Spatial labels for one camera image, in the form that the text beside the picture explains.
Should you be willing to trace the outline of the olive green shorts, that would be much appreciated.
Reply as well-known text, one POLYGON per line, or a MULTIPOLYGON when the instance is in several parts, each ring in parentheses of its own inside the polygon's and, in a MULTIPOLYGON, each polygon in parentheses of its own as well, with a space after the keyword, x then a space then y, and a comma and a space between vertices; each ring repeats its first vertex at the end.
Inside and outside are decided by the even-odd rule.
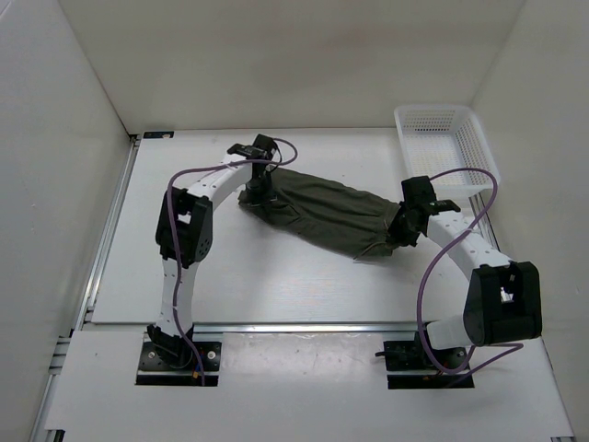
POLYGON ((272 190, 260 203, 244 190, 238 203, 271 227, 355 260, 386 258, 397 247, 388 233, 396 202, 290 169, 272 173, 272 190))

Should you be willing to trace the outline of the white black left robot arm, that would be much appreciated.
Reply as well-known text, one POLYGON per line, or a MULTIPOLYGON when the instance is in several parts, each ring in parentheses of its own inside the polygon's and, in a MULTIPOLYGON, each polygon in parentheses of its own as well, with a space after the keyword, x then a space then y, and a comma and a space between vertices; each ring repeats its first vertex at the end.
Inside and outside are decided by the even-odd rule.
POLYGON ((213 246, 214 211, 238 188, 256 203, 272 197, 270 166, 279 147, 259 134, 251 145, 229 147, 222 161, 184 169, 168 181, 156 227, 164 281, 160 312, 147 334, 158 356, 173 368, 201 359, 192 340, 192 297, 196 273, 213 246))

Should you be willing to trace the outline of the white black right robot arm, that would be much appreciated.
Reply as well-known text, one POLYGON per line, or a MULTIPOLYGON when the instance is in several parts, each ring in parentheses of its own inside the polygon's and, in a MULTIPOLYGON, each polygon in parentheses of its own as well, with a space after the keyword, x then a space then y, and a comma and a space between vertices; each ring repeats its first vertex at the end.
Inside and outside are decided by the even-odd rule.
POLYGON ((404 200, 388 228, 397 247, 416 246, 424 235, 468 280, 464 310, 424 328, 413 345, 416 362, 438 366, 446 349, 536 339, 542 333, 540 278, 532 262, 516 262, 468 225, 451 200, 440 200, 426 176, 401 182, 404 200))

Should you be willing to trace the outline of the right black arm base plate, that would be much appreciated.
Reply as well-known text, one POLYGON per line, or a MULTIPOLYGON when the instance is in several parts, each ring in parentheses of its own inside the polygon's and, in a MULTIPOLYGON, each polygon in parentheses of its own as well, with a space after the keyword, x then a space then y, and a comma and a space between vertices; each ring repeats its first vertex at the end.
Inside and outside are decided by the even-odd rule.
POLYGON ((473 389, 469 366, 458 374, 439 370, 422 349, 419 339, 384 341, 375 357, 385 362, 389 390, 473 389))

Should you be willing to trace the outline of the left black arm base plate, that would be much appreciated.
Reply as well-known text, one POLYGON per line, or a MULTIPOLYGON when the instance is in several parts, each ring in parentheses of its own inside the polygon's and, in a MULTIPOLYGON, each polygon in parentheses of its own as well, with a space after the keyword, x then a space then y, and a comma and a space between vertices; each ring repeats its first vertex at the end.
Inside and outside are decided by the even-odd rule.
POLYGON ((194 355, 184 363, 172 363, 163 359, 156 347, 145 340, 139 356, 135 384, 158 387, 217 387, 222 359, 221 342, 196 342, 196 349, 203 362, 204 378, 194 355))

